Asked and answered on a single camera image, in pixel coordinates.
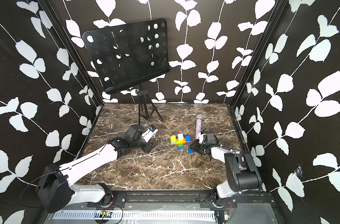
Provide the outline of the black perforated music stand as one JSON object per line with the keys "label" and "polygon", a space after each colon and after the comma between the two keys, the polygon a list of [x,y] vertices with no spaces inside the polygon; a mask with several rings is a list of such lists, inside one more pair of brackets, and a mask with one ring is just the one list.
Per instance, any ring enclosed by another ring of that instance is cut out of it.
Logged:
{"label": "black perforated music stand", "polygon": [[142,84],[170,71],[164,18],[94,29],[82,38],[106,94],[138,86],[139,119],[159,113],[156,107],[148,111],[151,98]]}

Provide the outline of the blue lego brick pair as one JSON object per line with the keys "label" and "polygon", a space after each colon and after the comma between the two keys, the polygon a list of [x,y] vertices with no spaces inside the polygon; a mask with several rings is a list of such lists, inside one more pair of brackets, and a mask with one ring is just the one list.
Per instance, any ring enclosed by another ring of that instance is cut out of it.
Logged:
{"label": "blue lego brick pair", "polygon": [[185,142],[186,143],[191,142],[191,137],[190,136],[185,136]]}

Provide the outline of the purple glitter microphone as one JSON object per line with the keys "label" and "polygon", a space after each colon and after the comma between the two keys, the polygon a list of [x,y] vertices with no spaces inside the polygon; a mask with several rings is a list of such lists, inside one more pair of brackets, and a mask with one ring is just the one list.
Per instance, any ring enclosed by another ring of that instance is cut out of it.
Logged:
{"label": "purple glitter microphone", "polygon": [[198,114],[196,119],[196,133],[195,133],[196,140],[200,139],[201,130],[202,130],[202,115]]}

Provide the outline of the black front mounting rail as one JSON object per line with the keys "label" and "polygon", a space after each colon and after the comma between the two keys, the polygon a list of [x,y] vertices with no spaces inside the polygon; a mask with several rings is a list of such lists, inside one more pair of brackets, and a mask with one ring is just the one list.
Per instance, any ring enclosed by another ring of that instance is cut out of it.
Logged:
{"label": "black front mounting rail", "polygon": [[130,203],[197,203],[201,208],[227,209],[238,204],[263,203],[275,206],[270,193],[245,191],[228,198],[220,198],[211,189],[193,190],[114,190],[115,204],[124,207]]}

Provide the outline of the yellow square lego brick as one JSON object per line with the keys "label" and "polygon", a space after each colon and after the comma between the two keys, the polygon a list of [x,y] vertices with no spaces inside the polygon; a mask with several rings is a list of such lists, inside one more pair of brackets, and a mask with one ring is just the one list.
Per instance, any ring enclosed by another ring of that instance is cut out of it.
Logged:
{"label": "yellow square lego brick", "polygon": [[175,145],[176,144],[176,136],[175,135],[170,137],[170,142],[171,142],[171,145]]}

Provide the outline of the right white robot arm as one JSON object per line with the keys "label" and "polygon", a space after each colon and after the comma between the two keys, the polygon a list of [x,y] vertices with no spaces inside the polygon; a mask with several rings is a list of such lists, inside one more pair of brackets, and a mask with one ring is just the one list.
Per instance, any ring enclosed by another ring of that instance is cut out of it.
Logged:
{"label": "right white robot arm", "polygon": [[190,149],[225,164],[226,180],[216,187],[219,198],[229,198],[243,191],[261,188],[262,179],[250,152],[220,145],[213,133],[196,133]]}

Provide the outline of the lilac square lego brick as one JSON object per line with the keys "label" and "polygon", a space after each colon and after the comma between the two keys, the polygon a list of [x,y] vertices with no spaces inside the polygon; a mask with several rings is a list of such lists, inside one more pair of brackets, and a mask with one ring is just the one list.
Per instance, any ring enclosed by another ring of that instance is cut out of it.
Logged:
{"label": "lilac square lego brick", "polygon": [[178,134],[178,140],[180,141],[180,140],[183,140],[183,139],[184,139],[184,135],[182,133],[179,133]]}

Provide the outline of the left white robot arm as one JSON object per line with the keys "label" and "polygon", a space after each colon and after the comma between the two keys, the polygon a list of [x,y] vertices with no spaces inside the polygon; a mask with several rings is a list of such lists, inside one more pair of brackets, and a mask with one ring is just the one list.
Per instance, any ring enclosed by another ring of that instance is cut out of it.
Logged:
{"label": "left white robot arm", "polygon": [[77,160],[62,165],[47,166],[39,180],[36,193],[48,213],[77,203],[94,203],[103,207],[113,204],[112,191],[104,183],[78,185],[77,181],[97,168],[128,155],[140,147],[144,153],[154,148],[151,138],[158,132],[154,125],[145,129],[131,125],[122,137],[108,140],[105,145]]}

